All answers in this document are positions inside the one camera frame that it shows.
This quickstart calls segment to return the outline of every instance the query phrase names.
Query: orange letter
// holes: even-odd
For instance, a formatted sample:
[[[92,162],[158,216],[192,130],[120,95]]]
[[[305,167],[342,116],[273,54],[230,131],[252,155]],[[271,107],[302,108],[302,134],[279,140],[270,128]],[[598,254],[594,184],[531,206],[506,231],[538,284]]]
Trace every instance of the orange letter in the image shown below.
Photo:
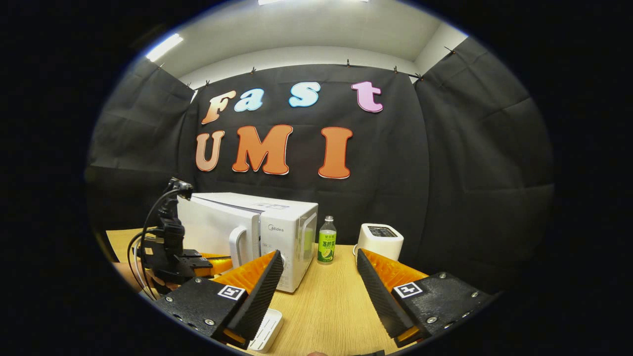
[[[325,136],[325,159],[318,175],[334,179],[349,177],[349,169],[345,167],[345,156],[348,139],[353,135],[352,131],[342,127],[326,127],[321,130],[321,135]]]
[[[213,148],[211,150],[211,159],[204,159],[204,151],[206,150],[206,140],[209,139],[209,134],[200,134],[196,137],[198,145],[196,147],[196,165],[198,169],[203,172],[209,172],[215,168],[218,164],[218,157],[220,156],[220,141],[224,137],[224,131],[216,131],[211,135],[213,138]]]
[[[236,172],[248,171],[249,166],[246,163],[246,156],[248,156],[251,159],[253,170],[257,172],[261,163],[264,162],[264,157],[268,155],[263,167],[264,173],[287,174],[290,169],[285,165],[285,146],[290,134],[292,134],[292,126],[275,125],[264,138],[264,142],[261,142],[255,127],[240,127],[237,130],[239,147],[237,148],[237,160],[233,163],[233,170]]]
[[[220,115],[218,114],[218,110],[222,111],[227,108],[227,104],[229,103],[229,99],[233,99],[236,95],[235,90],[231,90],[230,92],[226,92],[222,95],[218,95],[215,98],[209,100],[209,111],[206,112],[206,117],[202,119],[202,124],[208,124],[212,121],[218,120]]]

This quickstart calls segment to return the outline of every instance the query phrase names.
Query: white wall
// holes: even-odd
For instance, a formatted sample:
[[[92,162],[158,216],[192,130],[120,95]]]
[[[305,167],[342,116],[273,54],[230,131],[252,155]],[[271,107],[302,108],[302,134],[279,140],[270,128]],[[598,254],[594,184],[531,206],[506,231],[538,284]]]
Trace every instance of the white wall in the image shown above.
[[[419,73],[418,67],[408,60],[389,56],[388,54],[366,51],[364,49],[328,47],[328,46],[300,46],[266,49],[218,61],[197,69],[180,79],[185,84],[191,82],[190,87],[196,89],[203,86],[207,80],[218,80],[235,75],[249,73],[253,67],[257,70],[303,64],[346,64],[361,65],[393,70],[398,66],[399,72],[408,74]]]
[[[415,65],[419,71],[418,73],[426,73],[448,54],[448,49],[444,48],[444,46],[454,49],[467,37],[468,35],[450,26],[446,22],[442,22],[415,60]]]

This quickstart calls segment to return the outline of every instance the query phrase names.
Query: pink letter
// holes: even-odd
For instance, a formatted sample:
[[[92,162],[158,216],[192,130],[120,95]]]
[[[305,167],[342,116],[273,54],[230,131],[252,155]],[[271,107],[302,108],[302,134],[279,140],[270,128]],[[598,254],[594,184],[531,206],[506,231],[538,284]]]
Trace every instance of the pink letter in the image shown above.
[[[371,82],[360,82],[352,85],[352,89],[358,91],[358,106],[370,113],[382,111],[382,104],[373,101],[373,95],[380,95],[380,89],[374,88]]]

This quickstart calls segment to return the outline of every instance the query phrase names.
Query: blue letter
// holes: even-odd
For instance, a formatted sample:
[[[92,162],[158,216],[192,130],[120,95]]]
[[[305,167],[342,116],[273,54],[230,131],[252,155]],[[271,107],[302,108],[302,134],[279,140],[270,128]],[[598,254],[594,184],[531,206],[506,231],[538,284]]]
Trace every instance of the blue letter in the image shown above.
[[[294,96],[288,100],[288,103],[293,108],[314,105],[318,100],[317,92],[319,90],[321,90],[321,86],[317,82],[297,83],[290,89],[290,93]]]
[[[257,110],[261,106],[261,97],[264,96],[263,89],[251,89],[242,96],[240,96],[240,101],[235,104],[236,111],[244,111],[244,110]]]

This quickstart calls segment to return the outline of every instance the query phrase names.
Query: ceiling light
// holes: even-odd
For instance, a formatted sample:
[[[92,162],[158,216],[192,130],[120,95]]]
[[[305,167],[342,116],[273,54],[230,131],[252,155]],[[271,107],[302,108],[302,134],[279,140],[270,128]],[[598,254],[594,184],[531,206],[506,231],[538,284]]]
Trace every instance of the ceiling light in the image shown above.
[[[266,5],[266,4],[278,3],[279,1],[283,1],[283,0],[257,0],[260,6]]]
[[[147,58],[153,62],[181,42],[182,37],[178,34],[173,34],[168,39],[164,40],[163,43],[154,47],[154,49],[147,54]]]

